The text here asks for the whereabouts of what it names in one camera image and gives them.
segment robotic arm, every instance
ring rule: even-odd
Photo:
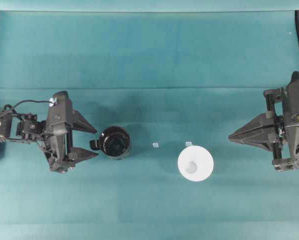
[[[15,107],[24,102],[49,103],[47,119],[37,121],[36,114],[17,113]],[[10,138],[13,118],[18,118],[16,136]],[[73,130],[95,134],[94,127],[75,109],[66,91],[53,95],[50,101],[25,100],[15,106],[5,105],[0,111],[0,142],[37,143],[44,152],[52,172],[66,173],[79,162],[98,154],[73,146]]]
[[[264,91],[267,112],[255,117],[231,135],[229,140],[272,152],[272,164],[281,172],[299,168],[299,72],[292,74],[286,88]],[[277,116],[275,104],[282,103],[283,115]],[[289,158],[282,158],[288,144]]]

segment black wire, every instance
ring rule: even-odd
[[[19,103],[15,104],[14,106],[12,106],[9,110],[3,112],[1,115],[0,115],[0,118],[4,117],[5,115],[9,114],[11,111],[13,111],[13,109],[15,109],[17,106],[23,104],[23,103],[48,103],[48,104],[54,104],[54,102],[51,102],[51,101],[36,101],[36,100],[23,100],[23,101],[20,101]]]
[[[9,104],[6,104],[4,107],[3,107],[3,111],[5,112],[7,108],[12,108],[12,105],[9,105]],[[23,118],[21,118],[18,113],[15,111],[15,109],[12,110],[12,112],[14,114],[16,114],[16,117],[20,120],[20,121],[23,121]]]

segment teal fabric surface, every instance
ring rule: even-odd
[[[299,10],[299,0],[0,0],[4,11],[249,12]]]
[[[0,12],[0,107],[67,90],[96,129],[132,140],[127,158],[67,174],[35,144],[1,145],[0,240],[299,240],[299,170],[275,172],[270,152],[228,141],[295,70],[292,11]],[[17,110],[43,120],[48,106]],[[75,132],[74,145],[97,137]],[[178,172],[187,141],[214,157],[203,182]]]

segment small block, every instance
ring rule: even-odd
[[[190,147],[190,146],[193,146],[193,143],[191,141],[186,141],[185,147]]]

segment teal tablecloth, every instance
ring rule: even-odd
[[[67,90],[99,131],[132,139],[128,158],[67,174],[49,172],[35,144],[1,146],[0,240],[299,240],[299,170],[275,172],[270,152],[228,141],[293,71],[293,11],[0,12],[0,107]],[[214,157],[206,181],[178,172],[187,141]]]

